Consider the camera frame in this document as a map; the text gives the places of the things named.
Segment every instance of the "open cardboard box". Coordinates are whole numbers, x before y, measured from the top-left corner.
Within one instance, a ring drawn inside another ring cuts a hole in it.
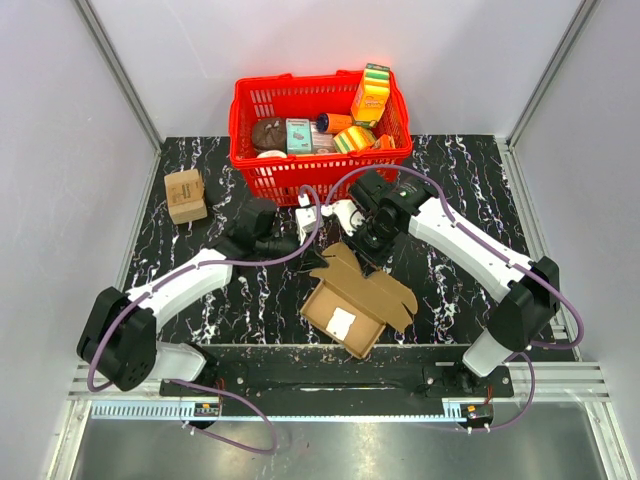
[[[418,301],[409,288],[382,271],[365,278],[344,243],[334,243],[322,256],[329,266],[311,271],[322,281],[300,310],[314,327],[364,358],[387,324],[398,332],[411,325]]]

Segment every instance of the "cable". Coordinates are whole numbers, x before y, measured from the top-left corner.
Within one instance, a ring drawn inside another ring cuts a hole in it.
[[[120,324],[129,316],[129,314],[133,311],[133,309],[136,308],[140,303],[142,303],[142,301],[144,301],[145,299],[149,298],[152,293],[155,293],[159,289],[164,287],[167,283],[169,283],[172,280],[178,278],[180,275],[183,275],[183,274],[185,274],[187,272],[190,272],[191,270],[193,270],[195,268],[200,268],[200,267],[203,267],[203,266],[206,266],[206,265],[234,265],[234,266],[243,266],[243,267],[267,267],[267,266],[271,266],[271,265],[278,265],[280,263],[288,262],[289,260],[297,257],[298,255],[301,255],[311,245],[311,243],[315,240],[316,235],[318,234],[318,230],[320,229],[320,221],[322,219],[322,211],[321,211],[322,203],[320,202],[320,198],[318,197],[318,194],[316,193],[316,191],[312,187],[310,187],[309,185],[303,185],[302,187],[300,187],[300,191],[302,193],[304,193],[305,191],[308,191],[309,193],[311,193],[311,196],[313,197],[313,200],[314,200],[315,205],[316,205],[316,223],[315,223],[315,225],[313,227],[313,231],[311,232],[311,234],[309,235],[307,240],[300,246],[300,248],[298,248],[295,252],[290,253],[289,255],[285,255],[284,257],[277,258],[277,259],[274,259],[274,260],[260,261],[260,262],[247,262],[247,261],[240,261],[240,260],[207,260],[207,261],[200,262],[197,267],[195,265],[189,265],[187,267],[184,267],[184,268],[181,268],[179,270],[176,270],[172,274],[168,275],[166,278],[164,278],[162,281],[158,282],[158,284],[153,287],[153,289],[151,290],[151,293],[145,292],[142,295],[140,295],[138,298],[136,298],[135,300],[132,300],[131,303],[129,305],[127,305],[122,310],[122,312],[120,312],[118,314],[118,316],[115,318],[113,323],[111,323],[111,325],[109,325],[109,328],[107,329],[107,331],[105,332],[104,336],[102,337],[102,340],[100,341],[100,344],[98,345],[98,348],[96,349],[96,352],[93,355],[93,358],[91,359],[91,363],[89,364],[89,375],[87,376],[87,388],[89,389],[89,391],[90,392],[94,392],[94,393],[95,392],[100,392],[100,391],[104,390],[105,388],[108,388],[111,385],[113,385],[113,382],[111,382],[111,381],[107,381],[107,382],[103,383],[102,385],[98,385],[98,386],[96,386],[95,383],[94,383],[96,371],[97,371],[97,368],[98,368],[98,363],[100,362],[100,358],[102,357],[102,354],[104,353],[104,350],[105,350],[107,344],[111,340],[111,337],[113,336],[113,333],[120,326]],[[215,438],[217,440],[220,440],[220,441],[223,441],[225,443],[228,443],[229,445],[233,445],[235,447],[242,448],[244,450],[247,450],[247,451],[250,451],[250,452],[253,452],[253,453],[273,454],[275,452],[275,449],[277,448],[277,438],[276,438],[276,435],[275,435],[275,430],[273,429],[273,424],[271,422],[269,422],[269,420],[267,419],[266,415],[264,415],[258,409],[258,407],[253,405],[248,400],[240,397],[239,395],[232,394],[231,392],[226,392],[226,391],[217,390],[217,389],[210,389],[209,387],[204,387],[204,386],[195,385],[195,384],[190,384],[190,385],[193,385],[193,388],[197,388],[197,389],[203,390],[203,391],[213,392],[215,390],[215,392],[224,392],[224,393],[217,393],[217,394],[218,395],[225,395],[225,396],[234,398],[236,400],[240,400],[242,403],[244,403],[249,408],[251,408],[254,412],[258,413],[258,415],[260,415],[260,417],[265,421],[265,423],[269,427],[269,430],[271,431],[271,438],[272,438],[274,443],[273,443],[272,448],[269,449],[269,450],[259,450],[259,449],[254,449],[253,447],[250,447],[248,445],[243,445],[243,444],[240,444],[238,442],[234,442],[233,440],[230,440],[230,439],[227,439],[227,438],[224,438],[224,437],[220,437],[219,435],[215,435],[215,434],[210,433],[210,432],[201,431],[201,433],[203,435],[210,436],[210,437]]]
[[[221,395],[228,398],[233,398],[234,400],[238,400],[239,402],[245,404],[247,407],[253,410],[256,414],[258,414],[258,416],[267,425],[267,427],[269,427],[269,434],[271,435],[271,448],[263,450],[261,448],[251,447],[249,445],[236,442],[235,440],[231,440],[230,438],[223,437],[221,435],[217,435],[212,432],[207,432],[206,430],[202,430],[196,427],[192,427],[192,431],[198,432],[199,434],[204,435],[206,437],[213,438],[215,440],[220,440],[221,442],[224,442],[231,446],[234,446],[242,450],[246,450],[247,452],[255,453],[258,455],[273,455],[276,453],[276,450],[278,449],[278,436],[276,435],[276,430],[273,426],[273,423],[271,423],[271,421],[267,418],[267,416],[264,413],[262,413],[262,411],[258,407],[256,407],[253,403],[251,403],[249,400],[247,400],[244,397],[241,397],[240,395],[236,395],[235,393],[227,392],[226,390],[219,390],[217,388],[205,387],[203,385],[196,385],[195,383],[186,382],[184,380],[169,380],[169,381],[171,383],[175,383],[176,385],[181,385],[183,387],[191,388],[194,390],[202,390],[203,392],[208,392],[208,393],[213,393],[215,395]]]
[[[522,419],[522,417],[524,417],[524,414],[527,413],[529,408],[531,408],[531,404],[533,403],[533,397],[536,394],[536,372],[533,370],[533,363],[531,363],[531,359],[526,353],[520,352],[518,355],[524,358],[524,360],[527,362],[527,365],[529,366],[529,374],[531,376],[531,390],[529,391],[529,398],[527,398],[527,403],[524,404],[524,408],[520,410],[520,413],[518,413],[518,415],[516,415],[506,423],[491,427],[491,430],[504,430],[506,428],[512,427],[513,425],[518,423]]]
[[[411,175],[414,175],[422,179],[424,182],[427,182],[431,186],[433,186],[438,192],[438,197],[440,198],[440,204],[442,205],[442,210],[444,211],[447,218],[451,221],[453,226],[458,227],[469,238],[471,238],[473,241],[475,241],[478,245],[483,247],[488,252],[498,257],[504,263],[508,265],[512,265],[512,267],[518,270],[520,273],[522,273],[523,275],[526,275],[527,277],[531,278],[533,281],[541,285],[544,289],[546,289],[549,293],[551,293],[551,295],[557,298],[560,301],[560,303],[562,303],[565,307],[567,307],[567,310],[569,310],[569,312],[571,312],[571,315],[573,315],[573,318],[575,319],[576,325],[578,327],[576,338],[572,342],[565,343],[565,344],[545,343],[545,342],[538,342],[534,340],[531,342],[531,345],[533,345],[534,347],[548,348],[550,350],[571,350],[572,348],[577,347],[580,344],[580,342],[582,342],[582,339],[584,337],[584,322],[582,321],[582,317],[578,313],[578,310],[573,306],[573,304],[569,300],[567,300],[567,298],[564,295],[562,295],[555,287],[553,287],[553,285],[549,284],[546,280],[541,278],[539,275],[536,275],[529,268],[523,267],[522,265],[518,265],[516,263],[511,264],[511,260],[509,259],[509,257],[504,255],[499,250],[496,250],[495,248],[493,248],[491,245],[485,242],[482,238],[478,237],[475,233],[469,230],[465,225],[458,223],[456,218],[453,216],[453,213],[449,209],[449,204],[447,203],[447,199],[444,195],[444,191],[442,190],[442,187],[435,180],[427,177],[426,175],[412,168],[403,167],[401,165],[368,165],[366,167],[360,167],[347,173],[344,177],[338,180],[333,185],[333,187],[331,187],[331,189],[329,190],[329,193],[327,194],[325,205],[330,204],[331,197],[333,197],[333,195],[338,190],[340,185],[342,185],[342,183],[344,183],[348,178],[358,173],[365,172],[367,170],[377,170],[377,169],[399,170],[401,172],[409,173]]]

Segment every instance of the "cardboard box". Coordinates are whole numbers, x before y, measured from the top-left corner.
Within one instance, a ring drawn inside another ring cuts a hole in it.
[[[167,207],[173,223],[200,220],[207,216],[204,203],[204,182],[198,170],[170,173],[164,177]]]
[[[300,313],[353,356],[366,357],[387,324],[404,332],[413,323],[418,301],[409,288],[382,271],[365,278],[344,243],[331,245],[322,256],[329,266],[311,271],[322,281]]]

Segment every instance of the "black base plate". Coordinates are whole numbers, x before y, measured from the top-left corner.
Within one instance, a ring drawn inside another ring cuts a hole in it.
[[[425,366],[422,369],[425,396],[429,398],[487,398],[489,386],[491,386],[491,395],[494,398],[513,397],[513,385],[507,367],[497,367],[488,377],[478,380],[476,384],[471,386],[472,391],[469,391],[468,387],[465,388],[458,381],[456,373],[459,368],[458,365]]]

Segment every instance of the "purple cable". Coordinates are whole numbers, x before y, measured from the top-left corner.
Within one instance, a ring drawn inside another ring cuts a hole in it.
[[[349,172],[348,174],[346,174],[344,177],[338,180],[333,187],[331,187],[331,190],[329,190],[329,194],[327,195],[327,199],[325,200],[325,205],[330,204],[331,197],[333,197],[338,187],[342,183],[344,183],[349,177],[361,172],[365,172],[367,170],[378,170],[378,169],[399,170],[401,172],[409,173],[411,175],[414,175],[422,179],[423,181],[427,182],[431,186],[433,186],[438,192],[438,197],[440,198],[440,204],[442,205],[442,210],[444,211],[447,218],[453,223],[453,225],[458,227],[460,230],[462,230],[462,232],[464,232],[469,238],[471,238],[473,241],[475,241],[485,250],[492,253],[496,257],[498,257],[504,263],[509,264],[509,258],[503,255],[502,252],[493,248],[491,245],[489,245],[487,242],[485,242],[483,239],[481,239],[475,233],[469,230],[466,226],[457,223],[455,217],[453,216],[453,213],[451,213],[451,210],[449,209],[449,204],[447,203],[447,199],[444,195],[444,191],[442,190],[442,187],[438,185],[438,183],[435,180],[427,177],[426,175],[420,172],[417,172],[416,170],[413,170],[412,168],[403,167],[401,165],[368,165],[366,167],[357,168],[352,172]],[[531,342],[531,345],[533,345],[534,347],[548,348],[550,350],[571,350],[572,348],[577,347],[578,344],[582,342],[582,338],[584,337],[584,322],[582,321],[582,317],[578,313],[578,310],[573,306],[573,304],[569,300],[567,300],[567,298],[564,295],[562,295],[562,293],[560,293],[556,288],[554,288],[551,284],[549,284],[546,280],[541,278],[539,275],[536,275],[527,267],[524,267],[522,265],[513,264],[512,266],[523,275],[526,275],[527,277],[531,278],[533,281],[541,285],[549,293],[551,293],[551,295],[553,295],[555,298],[560,300],[560,302],[565,307],[567,307],[567,310],[571,312],[571,315],[573,315],[573,318],[575,318],[576,325],[578,327],[578,333],[576,335],[576,338],[570,343],[552,344],[552,343],[538,342],[534,340]]]
[[[273,424],[269,421],[267,416],[258,409],[253,403],[247,400],[240,395],[236,395],[232,392],[227,392],[226,390],[218,390],[217,388],[205,387],[203,385],[196,385],[195,383],[185,382],[184,380],[169,380],[171,383],[175,383],[176,385],[182,385],[183,387],[192,388],[195,390],[202,390],[203,392],[213,393],[215,395],[222,395],[224,397],[233,398],[234,400],[238,400],[240,403],[244,403],[247,407],[253,410],[258,414],[260,418],[264,421],[265,424],[269,427],[269,433],[271,434],[271,448],[263,450],[261,448],[250,447],[249,445],[245,445],[243,443],[238,443],[230,438],[223,437],[221,435],[216,435],[215,433],[207,432],[206,430],[202,430],[200,428],[193,428],[193,431],[198,432],[207,437],[213,438],[215,440],[220,440],[221,442],[227,443],[237,448],[241,448],[242,450],[246,450],[247,452],[256,453],[258,455],[273,455],[276,453],[278,448],[278,437],[276,436],[276,430],[273,427]]]
[[[313,197],[313,200],[315,202],[315,206],[316,206],[316,223],[313,226],[313,231],[309,234],[309,237],[307,238],[307,240],[295,252],[290,253],[289,255],[285,255],[284,257],[281,257],[281,258],[276,258],[274,260],[266,260],[266,261],[261,261],[261,262],[245,262],[245,261],[239,261],[239,260],[206,260],[206,261],[200,262],[197,267],[194,266],[194,265],[189,265],[189,266],[186,266],[186,267],[181,268],[179,270],[176,270],[175,272],[173,272],[172,274],[170,274],[166,278],[164,278],[162,281],[158,282],[158,284],[153,287],[152,293],[157,292],[160,288],[165,286],[167,283],[171,282],[172,280],[175,280],[176,278],[178,278],[179,276],[181,276],[181,275],[183,275],[183,274],[185,274],[187,272],[190,272],[194,268],[200,268],[200,267],[207,266],[207,265],[234,265],[234,266],[242,266],[242,267],[268,267],[268,266],[271,266],[271,265],[278,265],[280,263],[288,262],[289,260],[294,259],[298,255],[301,255],[311,245],[311,243],[315,240],[315,237],[318,234],[318,230],[320,230],[320,222],[322,220],[322,211],[321,211],[322,203],[320,202],[320,198],[318,198],[318,194],[309,185],[303,185],[302,187],[300,187],[300,192],[301,193],[304,193],[305,191],[308,191],[309,193],[311,193],[311,196]],[[100,344],[98,345],[98,348],[96,349],[96,352],[94,353],[93,358],[91,359],[91,363],[89,364],[89,375],[87,376],[87,388],[89,389],[90,392],[94,392],[94,393],[95,392],[100,392],[100,391],[104,390],[105,388],[108,388],[111,385],[113,385],[113,382],[110,382],[110,381],[105,382],[102,385],[98,385],[98,386],[96,386],[95,383],[94,383],[96,371],[98,369],[98,363],[100,362],[100,358],[102,357],[102,354],[104,353],[104,350],[105,350],[107,344],[109,343],[109,340],[111,340],[111,337],[113,336],[113,333],[120,326],[120,324],[129,316],[129,314],[131,314],[131,312],[133,311],[134,308],[136,308],[140,303],[142,303],[143,300],[149,298],[150,296],[151,296],[151,294],[149,294],[148,292],[145,292],[142,295],[140,295],[138,298],[136,298],[135,300],[132,300],[131,303],[129,305],[127,305],[124,308],[124,310],[122,310],[122,312],[120,312],[118,314],[118,316],[115,318],[113,323],[111,325],[109,325],[109,328],[107,329],[107,331],[105,332],[104,336],[102,337],[102,340],[100,341]],[[182,382],[182,380],[172,380],[172,381],[174,381],[174,382]],[[208,387],[203,387],[203,386],[199,386],[199,385],[195,385],[195,384],[190,384],[190,385],[194,385],[193,388],[198,388],[198,389],[204,390],[204,391],[213,391],[213,390],[215,390],[216,392],[223,392],[223,390],[208,389]],[[251,408],[254,412],[258,413],[263,420],[265,420],[265,422],[266,422],[266,424],[269,427],[269,430],[271,432],[271,438],[274,441],[274,444],[273,444],[272,448],[270,448],[269,450],[259,450],[259,449],[255,449],[253,447],[250,447],[248,445],[243,445],[241,443],[234,442],[233,440],[229,440],[229,439],[226,439],[224,437],[220,437],[219,435],[215,435],[215,434],[212,434],[212,433],[209,433],[209,432],[201,431],[201,433],[203,435],[207,435],[207,436],[210,436],[210,437],[215,438],[217,440],[224,441],[224,442],[226,442],[226,443],[228,443],[230,445],[233,445],[233,446],[238,447],[238,448],[242,448],[242,449],[247,450],[247,451],[252,452],[252,453],[262,453],[262,454],[273,454],[273,453],[275,453],[275,450],[276,450],[276,448],[278,446],[277,445],[277,440],[276,440],[276,433],[275,433],[275,430],[273,428],[273,424],[267,420],[267,417],[258,409],[258,407],[253,405],[248,400],[243,399],[242,397],[240,397],[238,395],[235,395],[235,394],[232,394],[230,392],[225,392],[224,394],[227,395],[228,397],[231,397],[231,398],[234,398],[234,399],[242,401],[245,405],[249,406],[249,408]]]
[[[520,410],[520,413],[518,413],[518,415],[513,417],[508,422],[503,423],[502,425],[491,427],[491,430],[504,430],[505,428],[512,427],[522,419],[524,414],[527,413],[529,408],[531,408],[531,404],[533,403],[533,397],[536,393],[536,373],[533,370],[533,363],[531,363],[531,359],[529,358],[529,355],[527,355],[526,353],[520,352],[518,353],[518,355],[524,358],[524,360],[527,362],[527,365],[529,366],[529,374],[531,375],[531,390],[529,391],[529,398],[527,399],[527,403],[524,404],[524,408]]]

